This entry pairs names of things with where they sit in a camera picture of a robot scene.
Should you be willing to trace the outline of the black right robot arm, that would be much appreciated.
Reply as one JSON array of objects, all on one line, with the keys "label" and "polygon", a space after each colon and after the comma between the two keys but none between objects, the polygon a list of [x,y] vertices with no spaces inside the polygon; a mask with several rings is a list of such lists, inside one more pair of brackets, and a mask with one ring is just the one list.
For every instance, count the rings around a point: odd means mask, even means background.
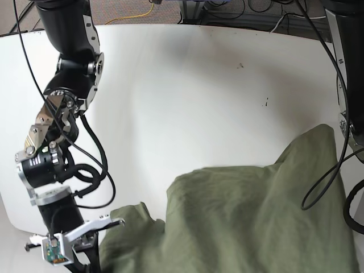
[{"label": "black right robot arm", "polygon": [[[44,102],[24,148],[15,156],[18,175],[39,209],[48,233],[33,235],[26,250],[41,248],[52,266],[71,272],[100,272],[98,234],[124,223],[102,216],[86,221],[76,203],[110,177],[105,151],[85,117],[102,76],[100,50],[88,1],[35,1],[45,32],[59,52],[56,72],[40,92]],[[93,166],[75,163],[80,119],[96,144],[100,159]]]}]

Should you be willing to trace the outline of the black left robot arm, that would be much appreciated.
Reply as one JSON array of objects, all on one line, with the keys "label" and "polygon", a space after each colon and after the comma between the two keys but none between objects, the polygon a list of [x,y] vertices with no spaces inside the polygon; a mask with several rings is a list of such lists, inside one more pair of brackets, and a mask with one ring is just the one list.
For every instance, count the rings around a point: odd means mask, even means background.
[{"label": "black left robot arm", "polygon": [[342,115],[349,112],[349,146],[363,149],[363,1],[322,1],[337,65],[346,86],[345,105],[341,83],[337,93]]}]

